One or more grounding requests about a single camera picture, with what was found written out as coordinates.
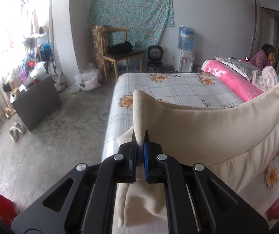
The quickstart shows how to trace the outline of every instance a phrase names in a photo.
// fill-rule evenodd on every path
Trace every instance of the white sneaker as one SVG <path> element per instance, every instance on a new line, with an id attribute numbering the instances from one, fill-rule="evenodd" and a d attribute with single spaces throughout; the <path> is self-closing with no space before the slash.
<path id="1" fill-rule="evenodd" d="M 21 123 L 15 122 L 14 125 L 17 131 L 20 132 L 21 134 L 24 134 L 26 132 L 25 127 Z"/>
<path id="2" fill-rule="evenodd" d="M 11 136 L 12 140 L 14 142 L 17 142 L 18 141 L 18 134 L 17 134 L 16 127 L 14 127 L 14 126 L 10 127 L 9 131 L 10 131 L 10 136 Z"/>

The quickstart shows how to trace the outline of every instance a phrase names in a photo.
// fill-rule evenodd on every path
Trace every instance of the bed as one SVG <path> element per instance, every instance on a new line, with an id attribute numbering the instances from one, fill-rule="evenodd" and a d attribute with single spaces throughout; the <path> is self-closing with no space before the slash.
<path id="1" fill-rule="evenodd" d="M 142 90 L 159 101 L 199 107 L 239 105 L 262 93 L 245 78 L 216 62 L 204 63 L 205 73 L 121 75 L 114 89 L 102 160 L 118 152 L 117 138 L 133 125 L 134 90 Z M 270 227 L 278 221 L 279 154 L 268 165 L 268 170 L 239 195 L 267 219 Z M 153 233 L 166 233 L 161 231 L 164 230 L 164 223 L 157 226 L 155 229 L 160 231 Z"/>

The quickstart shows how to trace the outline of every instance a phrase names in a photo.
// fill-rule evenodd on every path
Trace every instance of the wooden chair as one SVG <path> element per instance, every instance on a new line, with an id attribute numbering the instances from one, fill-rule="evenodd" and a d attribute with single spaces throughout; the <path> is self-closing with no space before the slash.
<path id="1" fill-rule="evenodd" d="M 105 52 L 103 35 L 107 33 L 119 32 L 119 31 L 125 31 L 125 41 L 127 41 L 128 40 L 127 32 L 130 31 L 130 29 L 128 28 L 109 28 L 101 32 L 101 45 L 102 45 L 102 52 L 103 52 L 103 62 L 104 62 L 104 72 L 105 72 L 106 82 L 108 82 L 106 61 L 111 61 L 114 63 L 116 80 L 118 80 L 118 61 L 120 60 L 126 60 L 126 69 L 127 71 L 129 71 L 129 59 L 138 56 L 140 57 L 140 72 L 142 72 L 143 70 L 143 53 L 144 53 L 143 51 L 132 50 L 131 52 L 125 54 L 116 54 L 110 51 Z"/>

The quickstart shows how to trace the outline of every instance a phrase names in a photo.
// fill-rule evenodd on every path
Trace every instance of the metal bolt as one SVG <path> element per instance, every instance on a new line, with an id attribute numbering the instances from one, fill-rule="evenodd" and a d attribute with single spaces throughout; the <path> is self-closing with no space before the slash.
<path id="1" fill-rule="evenodd" d="M 87 168 L 87 166 L 84 163 L 80 163 L 77 165 L 76 168 L 77 168 L 77 171 L 84 171 Z"/>
<path id="2" fill-rule="evenodd" d="M 204 166 L 198 163 L 195 165 L 195 170 L 201 172 L 204 170 Z"/>
<path id="3" fill-rule="evenodd" d="M 122 154 L 115 154 L 114 155 L 115 160 L 122 160 L 123 158 L 124 158 L 124 156 Z"/>
<path id="4" fill-rule="evenodd" d="M 167 155 L 165 155 L 165 154 L 159 154 L 159 155 L 157 156 L 157 159 L 159 159 L 159 160 L 166 160 L 166 159 L 167 159 Z"/>

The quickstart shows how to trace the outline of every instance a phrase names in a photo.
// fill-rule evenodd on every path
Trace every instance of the chair leg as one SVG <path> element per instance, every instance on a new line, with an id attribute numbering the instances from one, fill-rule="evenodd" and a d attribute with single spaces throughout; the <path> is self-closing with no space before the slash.
<path id="1" fill-rule="evenodd" d="M 140 55 L 140 68 L 139 68 L 139 70 L 140 70 L 140 73 L 142 73 L 143 72 L 143 54 L 141 54 Z"/>
<path id="2" fill-rule="evenodd" d="M 103 59 L 104 62 L 104 73 L 105 73 L 105 78 L 106 78 L 106 83 L 108 83 L 108 76 L 107 76 L 107 64 L 106 64 L 106 60 Z"/>
<path id="3" fill-rule="evenodd" d="M 116 80 L 118 80 L 118 62 L 116 60 L 114 62 L 114 65 L 115 65 Z"/>
<path id="4" fill-rule="evenodd" d="M 126 59 L 125 62 L 126 62 L 126 71 L 129 72 L 129 59 Z"/>

